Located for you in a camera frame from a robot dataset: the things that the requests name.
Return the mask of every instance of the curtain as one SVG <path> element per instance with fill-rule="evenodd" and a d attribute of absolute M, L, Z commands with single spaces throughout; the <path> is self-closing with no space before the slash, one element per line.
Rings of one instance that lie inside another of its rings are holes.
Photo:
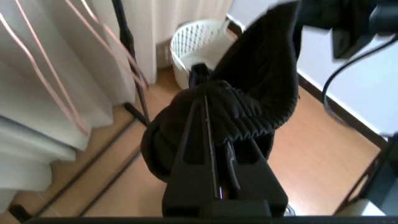
<path fill-rule="evenodd" d="M 135 39 L 137 63 L 149 83 L 157 67 L 170 64 L 170 38 L 180 24 L 195 19 L 224 20 L 232 0 L 123 1 Z M 50 163 L 74 161 L 86 149 L 92 128 L 113 122 L 114 105 L 134 103 L 134 80 L 98 42 L 65 1 L 19 0 L 88 135 L 72 124 L 36 75 L 24 51 L 0 26 L 0 212 L 18 190 L 45 190 L 51 183 Z M 113 39 L 85 11 L 72 3 L 120 58 L 127 58 Z M 87 0 L 94 14 L 119 36 L 111 1 Z M 0 13 L 29 49 L 43 76 L 66 99 L 15 1 L 0 0 Z"/>

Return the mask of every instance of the black frame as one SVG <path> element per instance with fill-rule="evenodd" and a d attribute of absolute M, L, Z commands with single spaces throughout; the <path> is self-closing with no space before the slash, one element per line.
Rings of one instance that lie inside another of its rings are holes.
<path fill-rule="evenodd" d="M 128 28 L 127 25 L 127 20 L 126 20 L 126 15 L 124 13 L 124 8 L 121 0 L 112 0 L 112 4 L 114 7 L 114 11 L 116 14 L 116 17 L 118 19 L 118 24 L 120 28 L 120 41 L 123 43 L 125 48 L 128 49 L 130 52 L 131 56 L 135 59 L 136 58 L 136 53 L 134 51 L 134 38 L 131 34 L 131 31 Z M 134 73 L 137 73 L 137 71 L 134 69 L 134 67 L 130 64 L 130 68 Z M 54 202 L 56 202 L 96 161 L 98 161 L 101 156 L 110 148 L 110 146 L 116 142 L 120 136 L 124 134 L 124 132 L 132 126 L 137 119 L 145 126 L 148 126 L 150 123 L 149 119 L 149 113 L 144 97 L 144 90 L 142 87 L 136 83 L 136 88 L 138 92 L 138 97 L 139 101 L 142 106 L 142 110 L 144 113 L 141 113 L 140 111 L 137 110 L 132 104 L 130 103 L 125 103 L 124 108 L 130 112 L 133 116 L 134 119 L 126 125 L 123 130 L 118 133 L 118 135 L 102 150 L 100 150 L 97 155 L 94 156 L 77 174 L 75 174 L 72 179 L 61 189 L 59 190 L 42 208 L 39 209 L 39 211 L 36 214 L 29 214 L 29 212 L 26 211 L 26 209 L 22 205 L 12 205 L 9 208 L 9 212 L 21 223 L 27 222 L 28 220 L 39 217 L 41 214 L 43 214 Z M 128 167 L 138 158 L 138 156 L 141 153 L 138 152 L 136 155 L 133 155 L 129 161 L 121 168 L 121 170 L 111 179 L 111 181 L 108 182 L 105 188 L 101 190 L 101 192 L 83 209 L 83 211 L 80 212 L 79 217 L 82 217 L 87 211 L 90 210 L 90 208 L 106 193 L 107 190 L 111 188 L 111 186 L 120 178 L 120 176 L 123 175 L 123 173 L 127 170 Z"/>

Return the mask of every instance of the baseboard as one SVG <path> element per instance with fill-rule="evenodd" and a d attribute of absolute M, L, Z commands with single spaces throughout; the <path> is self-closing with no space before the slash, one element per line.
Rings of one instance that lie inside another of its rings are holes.
<path fill-rule="evenodd" d="M 237 36 L 242 34 L 242 27 L 235 23 L 231 18 L 228 18 L 231 22 L 229 23 L 228 29 L 231 30 Z M 301 74 L 298 74 L 298 84 L 307 92 L 309 92 L 313 97 L 315 97 L 318 101 L 322 102 L 322 91 L 317 87 L 312 85 L 309 81 L 307 81 Z M 332 99 L 328 99 L 329 105 L 335 112 L 337 116 L 339 116 L 344 122 L 350 125 L 352 128 L 357 130 L 360 134 L 362 134 L 366 139 L 371 141 L 377 147 L 384 148 L 387 145 L 387 141 L 375 133 L 371 129 L 369 129 L 364 123 L 360 122 L 357 118 L 355 118 L 352 114 L 342 108 L 338 103 L 333 101 Z"/>

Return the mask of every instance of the black cable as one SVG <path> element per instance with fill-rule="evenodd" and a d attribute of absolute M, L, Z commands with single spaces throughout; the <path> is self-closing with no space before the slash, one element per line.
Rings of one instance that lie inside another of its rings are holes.
<path fill-rule="evenodd" d="M 341 123 L 341 124 L 343 124 L 343 125 L 349 126 L 349 125 L 348 125 L 346 122 L 344 122 L 339 116 L 337 116 L 337 114 L 335 114 L 335 113 L 333 112 L 333 110 L 331 109 L 331 107 L 330 107 L 330 105 L 329 105 L 329 103 L 328 103 L 327 91 L 328 91 L 328 89 L 329 89 L 329 86 L 330 86 L 331 82 L 337 77 L 337 75 L 339 75 L 344 69 L 346 69 L 346 68 L 349 67 L 350 65 L 352 65 L 352 64 L 354 64 L 354 63 L 356 63 L 356 62 L 358 62 L 358 61 L 360 61 L 360 60 L 362 60 L 362 59 L 364 59 L 364 58 L 366 58 L 366 57 L 368 57 L 368 56 L 371 56 L 372 54 L 375 54 L 375 53 L 379 52 L 379 51 L 382 50 L 382 49 L 385 49 L 386 47 L 392 45 L 392 44 L 393 44 L 395 41 L 397 41 L 397 40 L 398 40 L 398 36 L 394 35 L 393 38 L 392 38 L 391 40 L 387 41 L 386 43 L 381 44 L 380 46 L 375 47 L 375 48 L 372 49 L 372 50 L 368 50 L 367 52 L 365 52 L 365 53 L 363 53 L 363 54 L 357 56 L 356 58 L 351 59 L 350 61 L 346 62 L 344 65 L 342 65 L 339 69 L 337 69 L 337 70 L 328 78 L 328 80 L 327 80 L 326 83 L 325 83 L 325 86 L 323 86 L 323 90 L 322 90 L 322 99 L 323 99 L 323 105 L 324 105 L 326 111 L 328 112 L 328 114 L 329 114 L 332 118 L 336 119 L 339 123 Z"/>

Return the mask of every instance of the white laundry basket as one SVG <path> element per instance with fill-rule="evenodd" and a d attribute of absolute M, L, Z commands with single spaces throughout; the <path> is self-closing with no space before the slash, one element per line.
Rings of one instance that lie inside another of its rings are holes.
<path fill-rule="evenodd" d="M 229 21 L 200 20 L 181 26 L 172 37 L 170 51 L 174 76 L 181 89 L 188 88 L 192 65 L 205 63 L 214 69 L 234 42 L 226 33 Z"/>

